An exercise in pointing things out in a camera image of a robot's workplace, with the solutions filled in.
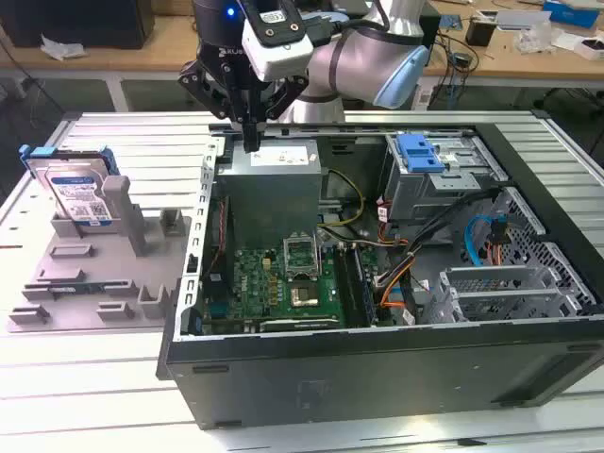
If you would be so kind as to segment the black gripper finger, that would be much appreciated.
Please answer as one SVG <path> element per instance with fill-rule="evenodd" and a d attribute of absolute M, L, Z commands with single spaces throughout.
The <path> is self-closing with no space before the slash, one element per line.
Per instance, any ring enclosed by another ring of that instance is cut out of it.
<path fill-rule="evenodd" d="M 253 151 L 260 142 L 268 120 L 276 120 L 308 87 L 305 75 L 292 75 L 280 81 L 260 82 L 253 86 Z"/>
<path fill-rule="evenodd" d="M 199 59 L 187 62 L 178 83 L 218 119 L 228 119 L 231 127 L 243 137 L 246 153 L 254 151 L 254 120 L 248 91 L 241 84 L 242 71 L 232 61 L 218 62 L 212 75 Z"/>

